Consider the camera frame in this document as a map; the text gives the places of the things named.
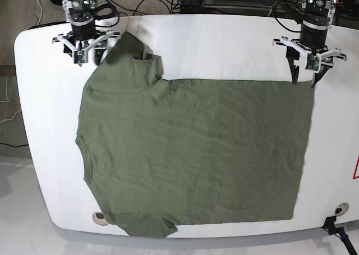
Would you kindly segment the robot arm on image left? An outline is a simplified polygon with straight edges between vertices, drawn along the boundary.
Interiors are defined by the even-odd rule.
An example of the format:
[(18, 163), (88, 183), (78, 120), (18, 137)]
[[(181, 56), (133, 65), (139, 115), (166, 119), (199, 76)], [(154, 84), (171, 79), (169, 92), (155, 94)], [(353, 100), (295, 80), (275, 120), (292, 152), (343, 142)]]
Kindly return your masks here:
[(109, 0), (62, 0), (62, 8), (71, 31), (57, 35), (52, 42), (62, 43), (63, 52), (79, 66), (89, 61), (89, 52), (93, 50), (94, 63), (100, 65), (108, 39), (117, 38), (120, 33), (111, 29), (116, 24), (98, 25), (96, 22), (114, 17), (119, 21), (119, 12)]

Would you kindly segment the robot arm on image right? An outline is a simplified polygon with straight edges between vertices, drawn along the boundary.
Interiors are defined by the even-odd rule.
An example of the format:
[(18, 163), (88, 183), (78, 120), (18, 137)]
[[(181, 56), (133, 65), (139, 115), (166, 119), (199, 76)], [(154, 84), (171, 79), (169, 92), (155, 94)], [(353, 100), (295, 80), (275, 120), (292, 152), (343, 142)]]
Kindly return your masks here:
[(337, 3), (338, 0), (304, 0), (303, 14), (287, 4), (282, 6), (301, 25), (298, 39), (289, 40), (283, 36), (273, 40), (274, 45), (286, 47), (286, 59), (294, 85), (298, 83), (300, 64), (304, 65), (305, 70), (313, 72), (311, 87), (314, 87), (333, 68), (334, 58), (347, 60), (340, 49), (330, 50), (326, 46), (327, 33), (333, 24)]

